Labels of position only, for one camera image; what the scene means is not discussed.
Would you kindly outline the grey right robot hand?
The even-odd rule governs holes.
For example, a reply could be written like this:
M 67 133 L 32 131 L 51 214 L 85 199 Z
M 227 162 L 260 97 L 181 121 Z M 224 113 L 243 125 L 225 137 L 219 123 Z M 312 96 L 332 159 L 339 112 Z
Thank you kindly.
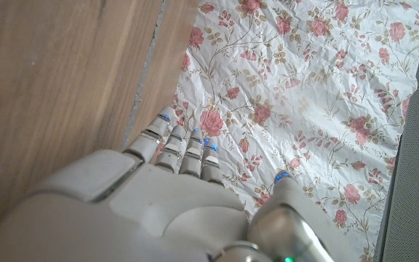
M 0 222 L 0 261 L 351 261 L 291 172 L 252 218 L 223 186 L 217 144 L 164 108 L 123 152 L 58 170 Z

